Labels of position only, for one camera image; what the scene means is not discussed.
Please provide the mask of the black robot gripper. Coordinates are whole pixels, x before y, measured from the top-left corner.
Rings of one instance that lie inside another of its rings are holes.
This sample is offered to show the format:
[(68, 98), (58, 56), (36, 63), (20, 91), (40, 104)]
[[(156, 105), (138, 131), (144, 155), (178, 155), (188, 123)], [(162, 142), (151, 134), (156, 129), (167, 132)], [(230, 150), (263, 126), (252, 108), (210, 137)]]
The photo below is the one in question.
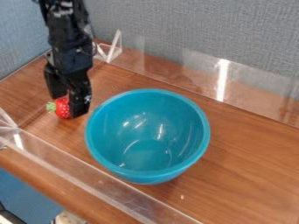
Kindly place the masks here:
[(44, 79), (52, 99), (67, 95), (72, 118), (90, 112), (92, 90), (88, 71), (94, 66), (91, 38), (50, 38), (51, 53), (44, 67)]

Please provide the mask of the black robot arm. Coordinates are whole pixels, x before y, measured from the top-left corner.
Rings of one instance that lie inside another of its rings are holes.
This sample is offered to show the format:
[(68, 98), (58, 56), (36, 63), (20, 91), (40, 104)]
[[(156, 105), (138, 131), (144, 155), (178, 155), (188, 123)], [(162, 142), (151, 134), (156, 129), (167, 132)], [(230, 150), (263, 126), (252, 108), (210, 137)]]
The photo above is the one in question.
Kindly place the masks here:
[(70, 117), (90, 112), (92, 90), (88, 71), (94, 64), (94, 35), (83, 0), (35, 0), (48, 27), (51, 52), (44, 79), (54, 100), (67, 96)]

